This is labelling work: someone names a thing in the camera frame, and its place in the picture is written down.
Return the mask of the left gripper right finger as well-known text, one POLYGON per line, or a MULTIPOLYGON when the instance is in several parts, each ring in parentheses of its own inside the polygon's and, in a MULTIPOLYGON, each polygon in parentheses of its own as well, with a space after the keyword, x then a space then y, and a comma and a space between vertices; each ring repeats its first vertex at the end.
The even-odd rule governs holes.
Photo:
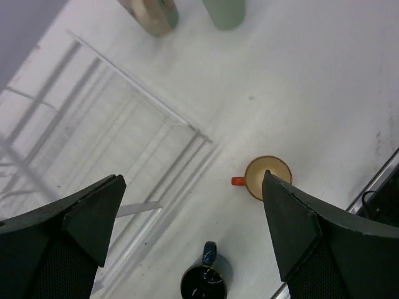
POLYGON ((398 228, 324 202, 270 171, 262 196, 291 298, 398 298, 398 228))

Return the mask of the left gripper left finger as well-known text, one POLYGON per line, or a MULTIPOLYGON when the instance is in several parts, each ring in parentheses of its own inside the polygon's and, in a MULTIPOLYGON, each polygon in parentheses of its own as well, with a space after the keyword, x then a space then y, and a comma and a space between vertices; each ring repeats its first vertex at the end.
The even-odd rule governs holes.
POLYGON ((111 175, 1 221, 1 298, 89 298, 126 183, 111 175))

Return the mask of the orange cup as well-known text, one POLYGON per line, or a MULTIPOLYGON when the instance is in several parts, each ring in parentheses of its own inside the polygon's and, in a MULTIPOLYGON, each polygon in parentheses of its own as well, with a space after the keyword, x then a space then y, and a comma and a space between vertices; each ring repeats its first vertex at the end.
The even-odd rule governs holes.
POLYGON ((244 176, 232 177, 231 185, 244 186, 252 197, 263 201, 262 182, 266 171, 270 171, 273 175, 292 184, 292 172, 288 165, 276 156, 266 155, 252 160, 248 164, 244 176))

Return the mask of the dark blue mug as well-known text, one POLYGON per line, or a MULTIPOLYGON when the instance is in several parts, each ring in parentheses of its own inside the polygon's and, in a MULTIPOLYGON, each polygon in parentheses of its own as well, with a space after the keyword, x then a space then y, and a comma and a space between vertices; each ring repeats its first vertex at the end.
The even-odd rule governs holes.
POLYGON ((216 242, 207 241, 202 256, 183 274, 182 298, 225 299, 233 281, 233 268, 218 252, 216 242))

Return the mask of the cream coral pattern mug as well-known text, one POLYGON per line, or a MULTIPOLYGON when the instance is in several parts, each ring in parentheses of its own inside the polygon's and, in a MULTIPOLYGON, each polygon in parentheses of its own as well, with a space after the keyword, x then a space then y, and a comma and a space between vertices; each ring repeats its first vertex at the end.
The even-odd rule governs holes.
POLYGON ((151 36, 165 36, 178 25, 179 12, 174 1, 119 0, 118 3, 151 36))

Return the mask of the green plastic cup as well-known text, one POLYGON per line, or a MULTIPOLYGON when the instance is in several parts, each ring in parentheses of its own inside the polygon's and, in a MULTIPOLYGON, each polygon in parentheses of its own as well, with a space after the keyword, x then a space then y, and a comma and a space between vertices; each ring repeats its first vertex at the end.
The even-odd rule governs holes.
POLYGON ((203 4, 213 24, 219 30, 234 29, 245 18, 245 0, 203 0, 203 4))

